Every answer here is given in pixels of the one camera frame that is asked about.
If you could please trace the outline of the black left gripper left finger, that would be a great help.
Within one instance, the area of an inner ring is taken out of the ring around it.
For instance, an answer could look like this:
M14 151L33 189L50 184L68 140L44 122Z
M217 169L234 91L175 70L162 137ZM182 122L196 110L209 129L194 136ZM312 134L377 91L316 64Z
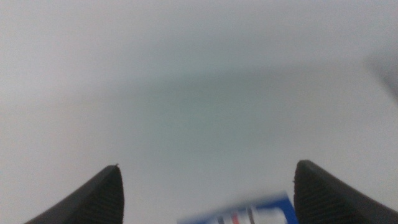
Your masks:
M122 224L123 218L121 170L111 165L26 224Z

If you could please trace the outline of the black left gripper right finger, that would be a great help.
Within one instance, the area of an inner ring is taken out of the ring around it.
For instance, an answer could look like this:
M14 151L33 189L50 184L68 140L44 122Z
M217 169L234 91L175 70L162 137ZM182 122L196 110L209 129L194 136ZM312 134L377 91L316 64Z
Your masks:
M397 224L397 212L352 188L310 160L297 163L294 207L299 223Z

